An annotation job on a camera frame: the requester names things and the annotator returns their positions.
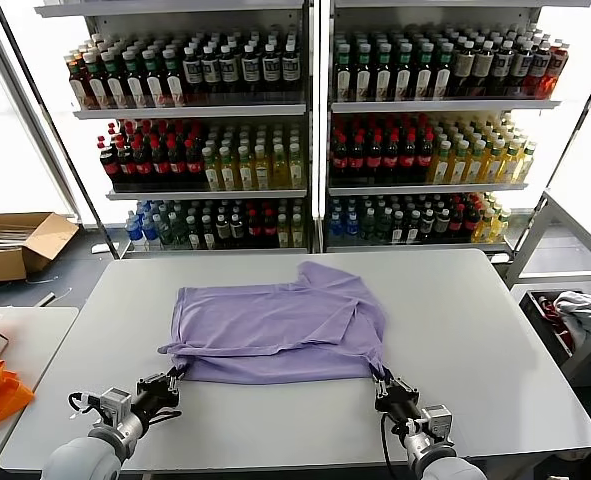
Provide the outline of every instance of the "white cloth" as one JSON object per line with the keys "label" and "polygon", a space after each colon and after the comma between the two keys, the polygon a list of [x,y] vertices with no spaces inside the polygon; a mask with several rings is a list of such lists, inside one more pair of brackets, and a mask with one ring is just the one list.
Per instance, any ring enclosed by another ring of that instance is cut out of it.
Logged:
{"label": "white cloth", "polygon": [[573,337],[577,350],[591,333],[591,295],[563,292],[553,304]]}

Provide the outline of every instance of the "black wire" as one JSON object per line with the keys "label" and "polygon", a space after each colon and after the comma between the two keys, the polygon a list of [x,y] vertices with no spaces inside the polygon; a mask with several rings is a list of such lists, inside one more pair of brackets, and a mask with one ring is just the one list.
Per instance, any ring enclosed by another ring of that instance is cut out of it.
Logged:
{"label": "black wire", "polygon": [[379,423],[379,429],[382,434],[382,449],[384,450],[384,459],[386,460],[386,468],[393,480],[397,480],[397,476],[393,471],[393,465],[391,465],[391,459],[388,456],[388,446],[386,445],[386,414],[382,415],[382,420]]}

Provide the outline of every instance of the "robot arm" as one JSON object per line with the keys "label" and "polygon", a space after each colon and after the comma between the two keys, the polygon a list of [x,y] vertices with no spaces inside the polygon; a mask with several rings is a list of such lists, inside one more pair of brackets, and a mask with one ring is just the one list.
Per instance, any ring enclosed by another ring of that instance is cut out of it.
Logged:
{"label": "robot arm", "polygon": [[88,437],[77,438],[53,452],[42,470],[42,480],[115,480],[122,464],[133,456],[137,441],[155,423],[178,417],[177,380],[184,371],[152,375],[137,383],[137,398],[117,388],[102,395],[74,393],[73,409],[95,410],[101,420]]}
{"label": "robot arm", "polygon": [[[377,384],[375,409],[384,415],[382,442],[386,441],[385,421],[390,419],[392,432],[406,449],[408,465],[419,480],[486,480],[479,468],[457,457],[449,438],[453,416],[444,405],[419,409],[417,389],[394,378],[386,368],[384,376],[372,370]],[[390,468],[386,448],[384,455]]]}

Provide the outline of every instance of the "lavender shirt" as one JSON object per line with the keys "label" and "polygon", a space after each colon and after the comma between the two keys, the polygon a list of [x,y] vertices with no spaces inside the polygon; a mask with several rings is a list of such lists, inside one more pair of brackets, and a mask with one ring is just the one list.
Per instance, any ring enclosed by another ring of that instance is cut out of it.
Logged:
{"label": "lavender shirt", "polygon": [[384,314],[360,277],[313,262],[294,283],[182,288],[160,353],[187,378],[271,384],[382,371]]}

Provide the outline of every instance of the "white table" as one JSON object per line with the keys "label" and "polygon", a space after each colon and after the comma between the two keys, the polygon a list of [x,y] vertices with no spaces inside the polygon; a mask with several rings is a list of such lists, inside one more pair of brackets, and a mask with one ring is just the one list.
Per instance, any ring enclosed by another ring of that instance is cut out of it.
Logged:
{"label": "white table", "polygon": [[[543,200],[543,206],[535,215],[528,235],[506,274],[506,284],[509,288],[526,283],[591,281],[591,271],[523,273],[526,264],[554,219],[568,228],[591,252],[591,190],[549,189],[544,192]],[[590,361],[591,335],[581,348],[561,365],[561,369],[570,381]]]}
{"label": "white table", "polygon": [[[385,361],[422,404],[454,413],[462,456],[591,447],[591,421],[482,252],[213,256],[124,260],[104,272],[2,455],[11,471],[41,469],[53,450],[86,436],[66,396],[166,371],[182,286],[288,282],[315,261],[361,275],[388,315]],[[183,382],[183,415],[151,428],[132,472],[383,464],[370,379],[240,386]],[[394,461],[405,455],[389,436]]]}
{"label": "white table", "polygon": [[[10,343],[2,353],[6,368],[34,389],[77,317],[76,308],[0,308],[0,333]],[[37,395],[33,403],[43,399]],[[17,423],[20,413],[0,422],[0,451]]]}

